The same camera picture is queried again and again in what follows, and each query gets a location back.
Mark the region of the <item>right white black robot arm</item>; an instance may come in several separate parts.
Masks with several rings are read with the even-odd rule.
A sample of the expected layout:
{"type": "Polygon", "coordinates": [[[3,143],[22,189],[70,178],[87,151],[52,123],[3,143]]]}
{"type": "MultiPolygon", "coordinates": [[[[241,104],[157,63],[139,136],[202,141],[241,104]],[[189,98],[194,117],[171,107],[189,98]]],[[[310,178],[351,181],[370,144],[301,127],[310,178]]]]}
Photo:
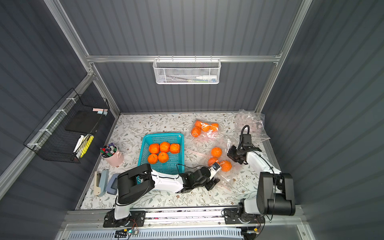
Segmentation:
{"type": "Polygon", "coordinates": [[[294,180],[288,173],[275,168],[252,143],[250,126],[240,133],[238,146],[231,146],[227,156],[235,163],[249,165],[259,176],[257,195],[238,204],[239,218],[269,215],[293,216],[296,213],[294,180]]]}

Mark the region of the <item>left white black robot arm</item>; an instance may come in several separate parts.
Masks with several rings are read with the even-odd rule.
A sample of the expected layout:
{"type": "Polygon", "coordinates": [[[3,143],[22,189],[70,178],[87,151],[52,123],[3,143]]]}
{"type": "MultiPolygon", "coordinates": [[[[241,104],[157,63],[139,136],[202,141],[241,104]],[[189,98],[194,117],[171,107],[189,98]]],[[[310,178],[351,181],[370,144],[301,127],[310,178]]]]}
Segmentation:
{"type": "Polygon", "coordinates": [[[152,190],[177,194],[189,193],[196,188],[210,191],[220,181],[215,177],[222,170],[219,163],[210,167],[198,166],[195,169],[194,172],[169,175],[153,170],[150,164],[144,164],[119,174],[113,210],[115,220],[128,218],[131,215],[131,205],[152,190]]]}

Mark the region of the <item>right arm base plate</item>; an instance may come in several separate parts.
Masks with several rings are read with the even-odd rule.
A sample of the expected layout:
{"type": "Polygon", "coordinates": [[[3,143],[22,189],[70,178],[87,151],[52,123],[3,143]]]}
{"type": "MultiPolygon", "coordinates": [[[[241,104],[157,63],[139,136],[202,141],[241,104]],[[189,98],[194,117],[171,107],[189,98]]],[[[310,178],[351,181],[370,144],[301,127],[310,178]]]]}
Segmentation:
{"type": "Polygon", "coordinates": [[[236,224],[263,225],[265,223],[265,218],[262,215],[243,213],[237,208],[223,209],[222,216],[225,219],[226,225],[236,225],[236,224]]]}

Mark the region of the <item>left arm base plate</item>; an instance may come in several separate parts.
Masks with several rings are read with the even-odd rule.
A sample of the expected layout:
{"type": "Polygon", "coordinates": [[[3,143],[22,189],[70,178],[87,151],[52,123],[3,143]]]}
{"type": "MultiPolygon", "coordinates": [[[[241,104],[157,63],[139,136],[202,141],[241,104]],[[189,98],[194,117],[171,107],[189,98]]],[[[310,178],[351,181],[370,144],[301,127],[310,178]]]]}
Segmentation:
{"type": "Polygon", "coordinates": [[[104,217],[104,228],[132,228],[132,227],[143,227],[146,217],[145,211],[133,211],[129,213],[126,218],[116,220],[114,210],[107,212],[104,217]]]}

